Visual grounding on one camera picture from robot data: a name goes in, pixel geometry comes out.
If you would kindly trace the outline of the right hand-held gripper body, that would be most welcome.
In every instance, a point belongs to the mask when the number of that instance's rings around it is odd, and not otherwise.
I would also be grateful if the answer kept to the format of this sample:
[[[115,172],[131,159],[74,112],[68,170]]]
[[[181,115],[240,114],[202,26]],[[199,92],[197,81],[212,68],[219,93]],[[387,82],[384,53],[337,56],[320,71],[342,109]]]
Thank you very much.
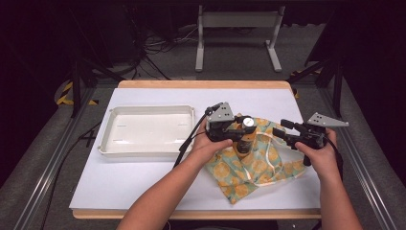
[[[349,125],[349,122],[333,119],[316,112],[306,123],[295,123],[293,127],[300,132],[301,142],[313,149],[319,150],[327,143],[327,127],[348,127]]]

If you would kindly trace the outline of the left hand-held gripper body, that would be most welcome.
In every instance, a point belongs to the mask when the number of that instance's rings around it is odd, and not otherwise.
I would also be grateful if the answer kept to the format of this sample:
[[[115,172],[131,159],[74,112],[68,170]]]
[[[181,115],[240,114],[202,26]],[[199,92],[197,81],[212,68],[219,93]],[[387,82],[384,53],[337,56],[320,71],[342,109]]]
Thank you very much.
[[[213,142],[226,140],[224,132],[231,124],[237,124],[236,116],[233,114],[228,103],[219,103],[209,107],[206,123],[206,134]]]

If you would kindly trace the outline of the orange bottle with silver cap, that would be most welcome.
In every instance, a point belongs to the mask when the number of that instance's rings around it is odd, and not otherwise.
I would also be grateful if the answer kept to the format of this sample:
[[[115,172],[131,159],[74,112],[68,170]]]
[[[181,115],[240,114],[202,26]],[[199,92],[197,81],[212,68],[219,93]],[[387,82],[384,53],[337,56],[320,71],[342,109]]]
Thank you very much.
[[[238,129],[246,128],[246,127],[256,127],[256,129],[257,129],[256,125],[245,126],[243,124],[240,124],[237,126]],[[239,159],[243,159],[250,153],[254,140],[255,140],[255,137],[256,137],[256,131],[254,131],[251,134],[244,135],[241,140],[239,140],[238,142],[236,142],[234,144],[234,150]]]

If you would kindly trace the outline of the citrus print cloth bag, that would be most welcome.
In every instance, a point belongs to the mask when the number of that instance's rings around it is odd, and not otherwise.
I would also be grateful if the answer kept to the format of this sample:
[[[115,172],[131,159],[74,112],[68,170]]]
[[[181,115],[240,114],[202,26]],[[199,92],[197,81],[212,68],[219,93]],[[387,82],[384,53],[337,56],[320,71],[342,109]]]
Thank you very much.
[[[237,203],[259,187],[297,178],[305,173],[301,152],[295,150],[300,155],[299,160],[283,161],[277,150],[291,150],[282,138],[272,133],[274,128],[285,128],[262,118],[255,118],[254,121],[258,126],[257,133],[247,154],[241,156],[235,147],[229,147],[218,151],[206,164],[206,169],[231,204]]]

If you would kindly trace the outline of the person's right hand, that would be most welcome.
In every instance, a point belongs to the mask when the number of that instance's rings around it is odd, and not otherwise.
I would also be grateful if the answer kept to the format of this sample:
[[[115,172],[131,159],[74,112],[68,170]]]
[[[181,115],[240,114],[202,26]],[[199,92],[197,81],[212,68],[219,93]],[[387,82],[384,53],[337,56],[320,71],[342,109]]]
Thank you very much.
[[[335,131],[328,128],[327,138],[331,144],[326,144],[322,149],[312,149],[301,142],[297,142],[295,147],[309,158],[321,182],[341,181],[334,150],[336,145]]]

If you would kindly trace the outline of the person's left hand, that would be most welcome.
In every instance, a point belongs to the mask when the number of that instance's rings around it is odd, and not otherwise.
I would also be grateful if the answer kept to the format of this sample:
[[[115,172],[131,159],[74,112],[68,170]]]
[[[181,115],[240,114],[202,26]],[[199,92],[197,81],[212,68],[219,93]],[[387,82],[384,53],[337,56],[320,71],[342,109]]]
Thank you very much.
[[[192,151],[184,162],[195,168],[202,168],[219,150],[227,149],[233,144],[231,139],[220,142],[212,142],[206,134],[206,120],[197,130],[197,136],[194,138]]]

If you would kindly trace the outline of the black tripod stand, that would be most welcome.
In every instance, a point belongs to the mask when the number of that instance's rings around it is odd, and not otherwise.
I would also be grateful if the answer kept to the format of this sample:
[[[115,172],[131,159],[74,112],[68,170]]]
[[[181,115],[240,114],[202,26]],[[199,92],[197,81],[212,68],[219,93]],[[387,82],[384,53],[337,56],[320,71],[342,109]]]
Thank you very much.
[[[66,44],[68,46],[68,51],[72,54],[73,58],[72,81],[74,83],[74,110],[72,117],[75,118],[79,115],[80,110],[85,105],[85,102],[83,101],[84,98],[80,93],[81,84],[84,83],[85,88],[94,88],[97,84],[96,75],[92,72],[93,69],[100,71],[102,74],[116,82],[123,81],[124,78],[116,73],[113,73],[107,68],[102,67],[95,61],[92,61],[83,53],[83,49],[80,47],[80,37],[78,35],[78,33],[82,33],[82,28],[80,27],[77,17],[70,7],[68,7],[66,10],[65,20],[66,29],[64,30],[64,38],[67,39]]]
[[[309,76],[315,71],[320,71],[315,85],[319,88],[327,88],[330,81],[333,80],[332,107],[335,114],[341,118],[341,94],[343,83],[343,57],[334,55],[325,60],[318,61],[303,71],[294,72],[287,80],[289,84]]]

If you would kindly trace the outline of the white plastic tray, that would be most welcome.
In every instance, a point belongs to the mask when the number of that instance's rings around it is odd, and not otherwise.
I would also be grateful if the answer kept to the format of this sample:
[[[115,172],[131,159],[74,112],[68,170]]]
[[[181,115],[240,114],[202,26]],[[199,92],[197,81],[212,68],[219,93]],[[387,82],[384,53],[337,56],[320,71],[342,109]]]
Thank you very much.
[[[117,106],[98,150],[108,157],[176,157],[194,128],[189,105]]]

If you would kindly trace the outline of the grey metal stand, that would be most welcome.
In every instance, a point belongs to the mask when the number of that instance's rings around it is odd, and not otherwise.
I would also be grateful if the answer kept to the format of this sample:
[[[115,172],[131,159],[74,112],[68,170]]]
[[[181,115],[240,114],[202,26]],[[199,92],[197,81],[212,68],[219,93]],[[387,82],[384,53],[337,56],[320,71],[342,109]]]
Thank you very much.
[[[200,5],[197,17],[198,44],[195,71],[203,71],[205,28],[271,28],[272,36],[264,42],[274,71],[280,73],[282,66],[275,50],[276,40],[284,17],[285,6],[274,11],[204,11]]]

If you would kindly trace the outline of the yellow black hazard tape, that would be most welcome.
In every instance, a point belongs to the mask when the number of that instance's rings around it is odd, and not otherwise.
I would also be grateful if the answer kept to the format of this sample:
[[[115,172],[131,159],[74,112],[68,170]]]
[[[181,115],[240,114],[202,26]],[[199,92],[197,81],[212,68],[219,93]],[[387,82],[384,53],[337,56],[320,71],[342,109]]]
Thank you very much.
[[[61,104],[73,105],[74,104],[73,82],[71,80],[66,81],[59,87],[58,91],[56,92],[55,101],[56,101],[56,104],[58,104],[58,105],[61,105]]]

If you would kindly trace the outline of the aluminium frame rail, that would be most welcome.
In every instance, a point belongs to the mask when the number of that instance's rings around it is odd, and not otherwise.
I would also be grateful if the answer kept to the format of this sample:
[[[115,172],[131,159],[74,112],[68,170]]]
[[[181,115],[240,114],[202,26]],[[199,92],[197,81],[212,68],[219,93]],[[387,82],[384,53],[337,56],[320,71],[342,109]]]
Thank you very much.
[[[86,88],[83,90],[83,96],[80,99],[80,107],[74,110],[74,117],[69,117],[68,123],[62,132],[61,137],[58,139],[55,150],[53,151],[48,163],[37,180],[34,190],[23,209],[18,221],[13,227],[13,230],[27,230],[38,210],[43,198],[48,192],[48,189],[52,185],[54,178],[56,177],[56,171],[62,164],[63,155],[66,153],[68,142],[72,137],[72,133],[78,126],[79,119],[81,118],[85,106],[91,100],[95,88]]]
[[[349,90],[341,102],[341,114],[350,125],[337,133],[345,185],[355,211],[365,230],[405,230],[405,188]]]

